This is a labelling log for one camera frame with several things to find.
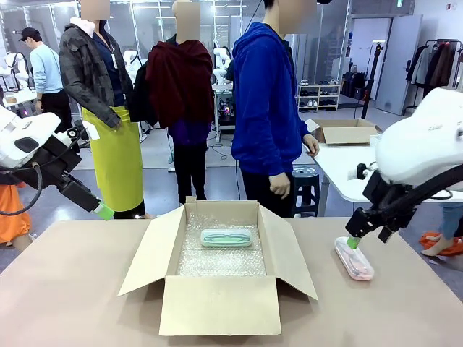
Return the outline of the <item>person's left hand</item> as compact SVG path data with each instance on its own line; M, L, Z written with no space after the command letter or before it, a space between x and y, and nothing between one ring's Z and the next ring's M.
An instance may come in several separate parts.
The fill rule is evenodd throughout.
M311 134L306 134L304 137L303 137L303 141L302 143L304 144L304 146L307 148L307 151L306 153L314 158L318 153L319 153L319 142L316 140L316 138L314 138L314 136L312 136Z

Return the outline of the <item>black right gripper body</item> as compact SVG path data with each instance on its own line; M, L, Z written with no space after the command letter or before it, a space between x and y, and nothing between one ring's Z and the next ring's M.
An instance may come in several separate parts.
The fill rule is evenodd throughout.
M345 229L351 237L361 239L368 233L385 225L384 219L373 211L357 208L347 222Z

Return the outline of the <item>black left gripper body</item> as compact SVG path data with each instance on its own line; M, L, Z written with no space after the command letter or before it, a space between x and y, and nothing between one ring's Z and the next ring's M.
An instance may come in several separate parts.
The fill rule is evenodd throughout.
M72 201L87 212L95 212L100 200L81 181L71 175L63 175L56 188L68 200Z

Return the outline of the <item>person's right hand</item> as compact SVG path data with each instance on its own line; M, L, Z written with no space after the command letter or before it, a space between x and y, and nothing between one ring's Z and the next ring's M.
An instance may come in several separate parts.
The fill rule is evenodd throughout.
M275 176L269 177L270 182L270 190L281 197L281 199L285 199L291 189L291 182L289 177L285 173L280 173Z

